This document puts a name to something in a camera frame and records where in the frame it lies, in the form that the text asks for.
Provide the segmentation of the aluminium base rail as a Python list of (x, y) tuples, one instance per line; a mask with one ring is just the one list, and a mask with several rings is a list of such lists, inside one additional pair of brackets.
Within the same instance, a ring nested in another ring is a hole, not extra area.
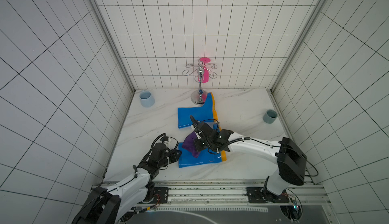
[(155, 192), (150, 202), (142, 201), (139, 206), (158, 203), (163, 207), (217, 207), (217, 206), (291, 206), (293, 203), (330, 205), (329, 197), (321, 185), (307, 181), (300, 187), (288, 187), (286, 195), (265, 201), (260, 195), (264, 180), (210, 180), (156, 181)]

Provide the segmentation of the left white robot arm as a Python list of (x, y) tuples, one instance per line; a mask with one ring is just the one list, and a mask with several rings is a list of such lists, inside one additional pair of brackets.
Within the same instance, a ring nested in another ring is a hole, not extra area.
[(138, 203), (153, 201), (153, 180), (162, 168), (177, 162), (182, 154), (178, 149), (178, 142), (174, 148), (168, 148), (168, 139), (165, 134), (158, 136), (140, 163), (133, 166), (134, 172), (122, 181), (105, 188), (94, 188), (72, 223), (116, 224)]

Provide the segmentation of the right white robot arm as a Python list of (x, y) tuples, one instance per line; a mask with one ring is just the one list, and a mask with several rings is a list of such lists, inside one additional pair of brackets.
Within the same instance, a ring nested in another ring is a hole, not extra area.
[(212, 152), (250, 154), (277, 165), (278, 169), (265, 180), (264, 186), (257, 192), (265, 203), (274, 203), (286, 192), (289, 186), (305, 184), (306, 167), (310, 163), (299, 146), (290, 138), (281, 141), (265, 141), (246, 137), (230, 130), (217, 131), (208, 123), (197, 121), (190, 116), (197, 138), (195, 149)]

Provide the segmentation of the chrome hook stand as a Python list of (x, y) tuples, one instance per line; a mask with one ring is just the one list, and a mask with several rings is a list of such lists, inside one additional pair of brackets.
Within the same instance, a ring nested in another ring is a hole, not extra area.
[[(209, 70), (209, 79), (216, 79), (217, 73), (214, 70), (217, 69), (217, 65), (210, 62), (206, 65), (206, 68)], [(192, 74), (195, 74), (194, 81), (198, 83), (198, 89), (194, 93), (192, 93), (191, 101), (196, 105), (203, 105), (207, 97), (207, 92), (205, 92), (203, 89), (204, 83), (198, 82), (198, 69), (198, 63), (186, 64), (185, 70), (182, 72), (182, 75), (190, 77)]]

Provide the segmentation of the grey-green cup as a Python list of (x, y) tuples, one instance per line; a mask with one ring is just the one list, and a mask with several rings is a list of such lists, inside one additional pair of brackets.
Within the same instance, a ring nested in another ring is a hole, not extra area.
[(278, 118), (278, 113), (275, 110), (267, 110), (263, 115), (263, 121), (267, 124), (272, 124)]

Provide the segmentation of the pink hanging brush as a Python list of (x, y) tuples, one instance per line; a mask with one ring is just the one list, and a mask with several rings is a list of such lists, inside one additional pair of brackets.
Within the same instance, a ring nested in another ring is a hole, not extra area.
[(210, 62), (211, 60), (206, 57), (199, 59), (198, 82), (207, 83), (209, 81), (209, 70), (206, 68), (206, 65)]

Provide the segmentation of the light blue cup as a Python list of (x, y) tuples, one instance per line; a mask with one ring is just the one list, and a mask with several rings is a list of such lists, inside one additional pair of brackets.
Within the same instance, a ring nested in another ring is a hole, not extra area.
[(150, 91), (142, 91), (139, 94), (139, 98), (141, 105), (145, 108), (149, 108), (155, 104), (155, 98)]

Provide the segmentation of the purple cloth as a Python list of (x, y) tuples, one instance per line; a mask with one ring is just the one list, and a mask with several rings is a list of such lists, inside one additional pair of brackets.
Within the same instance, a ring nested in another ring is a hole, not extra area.
[(185, 140), (182, 143), (182, 149), (188, 151), (192, 157), (198, 158), (200, 153), (196, 150), (195, 146), (195, 140), (197, 140), (198, 137), (195, 132), (190, 133)]

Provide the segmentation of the blue rubber boot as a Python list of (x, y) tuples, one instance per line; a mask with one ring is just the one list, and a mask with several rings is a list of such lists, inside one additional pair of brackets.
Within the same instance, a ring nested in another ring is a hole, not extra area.
[(227, 160), (227, 155), (225, 151), (222, 151), (221, 153), (211, 153), (207, 150), (204, 150), (199, 152), (200, 155), (198, 158), (194, 158), (188, 151), (182, 149), (182, 143), (179, 143), (178, 150), (182, 151), (182, 155), (180, 156), (178, 161), (179, 168), (221, 163)]
[(213, 122), (217, 120), (217, 111), (215, 109), (215, 99), (211, 92), (207, 94), (204, 105), (200, 107), (178, 108), (178, 128), (186, 128), (192, 125), (190, 116), (197, 121)]

